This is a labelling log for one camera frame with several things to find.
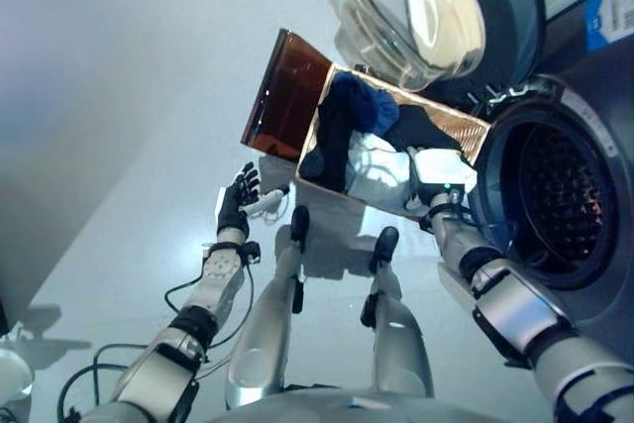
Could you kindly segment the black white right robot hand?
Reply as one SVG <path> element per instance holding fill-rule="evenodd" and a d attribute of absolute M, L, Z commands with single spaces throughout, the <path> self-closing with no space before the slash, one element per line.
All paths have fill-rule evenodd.
<path fill-rule="evenodd" d="M 471 192 L 477 173 L 458 150 L 407 148 L 409 157 L 409 194 L 404 202 L 407 211 L 430 205 L 431 199 L 452 189 Z"/>

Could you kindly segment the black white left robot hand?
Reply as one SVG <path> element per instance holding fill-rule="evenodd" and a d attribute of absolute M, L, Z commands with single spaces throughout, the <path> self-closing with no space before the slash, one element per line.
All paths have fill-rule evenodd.
<path fill-rule="evenodd" d="M 260 183 L 259 170 L 249 161 L 237 172 L 229 186 L 220 189 L 216 210 L 218 234 L 227 230 L 238 231 L 246 239 L 250 234 L 249 218 L 278 204 L 290 191 L 286 183 L 261 192 Z"/>

